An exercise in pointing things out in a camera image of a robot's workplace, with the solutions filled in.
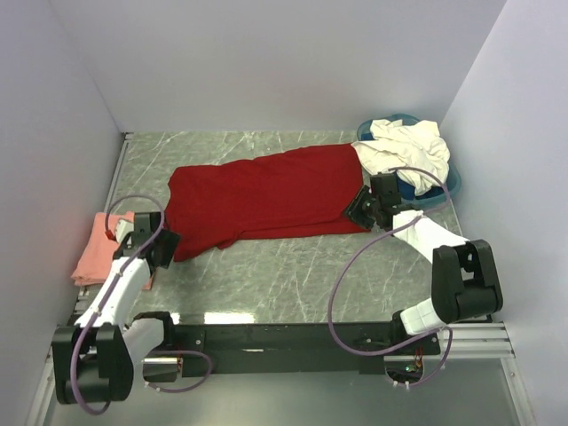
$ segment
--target black base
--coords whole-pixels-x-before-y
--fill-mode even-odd
[[[359,371],[383,375],[383,357],[361,357],[340,348],[327,324],[177,325],[174,344],[163,350],[202,351],[213,359],[214,374]],[[360,351],[391,347],[390,322],[340,323],[341,339]],[[390,355],[438,355],[431,337],[409,344]],[[202,376],[205,361],[184,356],[183,377]]]

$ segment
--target metal frame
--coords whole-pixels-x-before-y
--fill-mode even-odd
[[[120,176],[122,164],[126,150],[130,145],[132,133],[124,135],[122,149],[116,163],[113,180],[111,182],[108,196],[106,198],[105,209],[108,208],[114,196],[116,182]],[[77,302],[75,304],[75,314],[81,314],[88,308],[87,288],[81,288]],[[503,323],[460,323],[453,324],[454,342],[450,351],[450,359],[501,359],[503,371],[509,386],[509,392],[517,411],[519,423],[521,426],[536,425],[533,411],[531,409],[530,400],[526,393],[521,375],[515,361],[515,353],[510,344],[507,330]],[[446,349],[447,332],[439,333],[438,339],[442,352]],[[426,355],[425,359],[439,359],[440,355]],[[413,360],[413,356],[407,355],[391,355],[384,357],[384,361],[404,361]],[[48,354],[43,374],[38,384],[35,398],[30,407],[27,426],[44,425],[46,416],[49,412],[50,404],[54,403],[54,374],[53,362],[51,359],[51,351]]]

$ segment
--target white wall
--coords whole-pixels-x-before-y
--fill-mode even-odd
[[[0,413],[20,425],[120,134],[46,1],[0,3]]]
[[[441,120],[504,0],[51,0],[121,130]]]
[[[568,3],[508,0],[442,131],[464,232],[491,242],[539,424],[566,424]]]

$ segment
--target black clamp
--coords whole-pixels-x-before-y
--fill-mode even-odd
[[[160,225],[160,212],[134,214],[134,231],[120,241],[119,248],[113,254],[113,259],[130,256],[144,244]],[[168,229],[162,229],[154,242],[142,250],[138,257],[148,262],[150,273],[156,268],[168,269],[178,246],[180,236]]]
[[[371,186],[363,185],[344,215],[355,224],[371,229],[375,223],[386,231],[392,229],[392,218],[401,211],[414,209],[403,204],[394,173],[379,173],[371,177]]]
[[[163,342],[159,348],[167,348],[174,344],[176,337],[176,328],[174,326],[174,321],[171,315],[167,311],[155,311],[155,312],[141,312],[139,313],[132,322],[136,320],[151,319],[160,320],[163,324]]]

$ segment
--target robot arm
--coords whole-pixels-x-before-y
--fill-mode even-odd
[[[75,403],[70,366],[73,349],[85,328],[89,333],[80,348],[77,361],[77,385],[86,402],[125,400],[133,382],[134,366],[155,347],[169,344],[173,336],[173,321],[168,312],[149,312],[135,317],[130,328],[124,324],[139,291],[158,267],[167,268],[178,244],[179,236],[161,229],[158,237],[121,267],[130,256],[157,230],[160,213],[137,213],[133,228],[127,230],[120,247],[114,253],[111,273],[103,288],[73,326],[58,327],[53,336],[55,390],[61,404]],[[116,274],[120,276],[114,291],[99,312],[98,306],[106,296]],[[88,324],[96,313],[97,318]]]
[[[410,223],[423,212],[402,203],[396,176],[371,177],[345,211],[367,229],[375,223],[389,231]],[[400,340],[447,324],[497,312],[503,298],[491,247],[449,232],[428,217],[394,234],[432,263],[431,297],[393,315]]]

